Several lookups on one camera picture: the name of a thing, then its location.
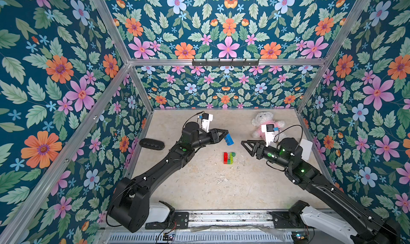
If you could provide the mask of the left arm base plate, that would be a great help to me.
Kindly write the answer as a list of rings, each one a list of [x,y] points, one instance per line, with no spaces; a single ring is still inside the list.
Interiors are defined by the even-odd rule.
[[[189,224],[188,212],[178,212],[172,205],[159,201],[150,205],[149,215],[145,222],[145,229],[187,229]]]

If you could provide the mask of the red lego brick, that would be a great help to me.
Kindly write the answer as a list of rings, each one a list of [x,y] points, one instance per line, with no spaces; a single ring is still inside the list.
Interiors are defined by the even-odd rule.
[[[228,153],[227,152],[224,152],[224,164],[228,164],[228,158],[229,158],[229,156],[228,156]]]

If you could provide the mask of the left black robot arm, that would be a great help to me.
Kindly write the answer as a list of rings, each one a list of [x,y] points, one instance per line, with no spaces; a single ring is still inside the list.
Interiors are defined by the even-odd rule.
[[[185,167],[199,149],[220,143],[228,134],[225,129],[204,131],[196,122],[186,123],[181,137],[160,162],[145,173],[132,179],[125,177],[118,183],[107,216],[131,233],[137,232],[148,220],[152,193],[173,173]]]

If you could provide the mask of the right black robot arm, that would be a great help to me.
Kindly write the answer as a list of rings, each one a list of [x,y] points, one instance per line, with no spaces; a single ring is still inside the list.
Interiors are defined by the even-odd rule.
[[[392,218],[382,218],[349,198],[302,159],[303,148],[296,139],[285,138],[277,148],[262,140],[243,140],[241,145],[250,156],[283,167],[285,176],[293,184],[320,199],[341,217],[323,214],[306,202],[298,201],[289,213],[299,217],[305,226],[318,229],[344,244],[400,243],[400,224]]]

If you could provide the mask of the blue lego brick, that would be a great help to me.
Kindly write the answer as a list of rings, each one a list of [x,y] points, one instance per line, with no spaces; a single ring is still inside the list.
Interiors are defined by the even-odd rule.
[[[232,145],[234,144],[234,141],[233,141],[233,139],[232,139],[232,137],[231,137],[230,134],[227,134],[227,135],[224,137],[224,140],[225,140],[227,146],[232,146]]]

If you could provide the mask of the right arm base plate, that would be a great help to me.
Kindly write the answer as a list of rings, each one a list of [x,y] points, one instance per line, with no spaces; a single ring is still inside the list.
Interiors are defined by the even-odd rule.
[[[308,206],[307,202],[299,200],[289,210],[269,212],[274,227],[276,229],[304,229],[306,225],[302,220],[302,210]]]

